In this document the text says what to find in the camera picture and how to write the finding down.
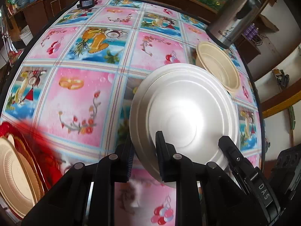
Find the small beige plastic bowl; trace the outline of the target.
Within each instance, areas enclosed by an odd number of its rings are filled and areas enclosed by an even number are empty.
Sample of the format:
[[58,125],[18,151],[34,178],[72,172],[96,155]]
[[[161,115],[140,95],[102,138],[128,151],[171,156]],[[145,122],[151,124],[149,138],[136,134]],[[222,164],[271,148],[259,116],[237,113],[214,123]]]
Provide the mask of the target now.
[[235,94],[239,90],[238,70],[221,48],[211,42],[200,42],[196,47],[196,55],[196,66],[214,75],[229,93]]

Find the stainless steel thermos jug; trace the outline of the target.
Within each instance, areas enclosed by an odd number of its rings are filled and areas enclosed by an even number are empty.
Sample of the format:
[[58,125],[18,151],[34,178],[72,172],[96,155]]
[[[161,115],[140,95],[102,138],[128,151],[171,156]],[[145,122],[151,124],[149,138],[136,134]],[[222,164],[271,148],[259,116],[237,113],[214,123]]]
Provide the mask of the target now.
[[217,20],[206,28],[207,35],[220,47],[228,49],[249,26],[261,8],[261,0],[227,0]]

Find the white plastic bucket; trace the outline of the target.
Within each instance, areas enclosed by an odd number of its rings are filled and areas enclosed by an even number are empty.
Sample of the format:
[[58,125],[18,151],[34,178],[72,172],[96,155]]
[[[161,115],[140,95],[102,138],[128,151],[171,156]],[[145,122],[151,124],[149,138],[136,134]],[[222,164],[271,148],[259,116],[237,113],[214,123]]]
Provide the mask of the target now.
[[20,31],[20,38],[23,41],[25,45],[28,45],[29,42],[33,39],[33,35],[31,33],[31,30],[29,26],[25,26],[21,31]]

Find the white foam bowl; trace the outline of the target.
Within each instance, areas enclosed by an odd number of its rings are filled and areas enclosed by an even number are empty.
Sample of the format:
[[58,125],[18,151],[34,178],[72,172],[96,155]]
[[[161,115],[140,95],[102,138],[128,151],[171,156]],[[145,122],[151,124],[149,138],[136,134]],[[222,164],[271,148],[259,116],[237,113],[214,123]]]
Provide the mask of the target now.
[[141,82],[132,100],[129,126],[139,161],[157,181],[161,181],[158,131],[191,161],[215,162],[222,169],[228,160],[219,139],[238,139],[236,108],[226,89],[206,70],[185,63],[162,66]]

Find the small black jar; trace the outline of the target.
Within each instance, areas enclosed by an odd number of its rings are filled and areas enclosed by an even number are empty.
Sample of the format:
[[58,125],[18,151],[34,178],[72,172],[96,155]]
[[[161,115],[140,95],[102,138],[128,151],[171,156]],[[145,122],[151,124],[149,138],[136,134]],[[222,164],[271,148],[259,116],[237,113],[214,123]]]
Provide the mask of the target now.
[[95,0],[79,0],[77,8],[89,9],[95,6]]

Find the large red glass plate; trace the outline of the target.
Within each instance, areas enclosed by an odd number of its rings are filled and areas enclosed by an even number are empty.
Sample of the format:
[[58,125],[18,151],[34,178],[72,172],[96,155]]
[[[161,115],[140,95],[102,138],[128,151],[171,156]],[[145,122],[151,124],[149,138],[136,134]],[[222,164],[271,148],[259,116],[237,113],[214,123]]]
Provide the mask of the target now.
[[18,122],[1,123],[1,136],[12,134],[16,141],[16,148],[20,151],[24,148],[32,158],[44,190],[49,191],[55,183],[61,179],[60,166],[62,161],[56,153],[50,149],[49,141],[32,125]]

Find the colourful patterned tablecloth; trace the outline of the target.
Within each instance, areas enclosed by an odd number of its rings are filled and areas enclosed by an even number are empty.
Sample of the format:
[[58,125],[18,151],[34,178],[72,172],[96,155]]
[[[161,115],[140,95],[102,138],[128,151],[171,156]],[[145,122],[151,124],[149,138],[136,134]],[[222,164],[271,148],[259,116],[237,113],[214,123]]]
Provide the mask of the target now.
[[126,140],[143,79],[173,63],[194,64],[206,25],[132,0],[72,6],[33,39],[2,91],[1,123],[32,125],[60,158],[62,176],[98,162]]

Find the purple bottles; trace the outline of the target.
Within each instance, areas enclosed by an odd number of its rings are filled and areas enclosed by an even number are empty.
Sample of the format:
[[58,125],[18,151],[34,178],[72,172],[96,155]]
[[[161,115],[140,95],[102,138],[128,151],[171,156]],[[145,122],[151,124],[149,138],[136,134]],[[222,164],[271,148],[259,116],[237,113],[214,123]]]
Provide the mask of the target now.
[[254,23],[250,24],[249,27],[244,31],[244,36],[247,40],[252,40],[256,35],[258,35],[258,28]]

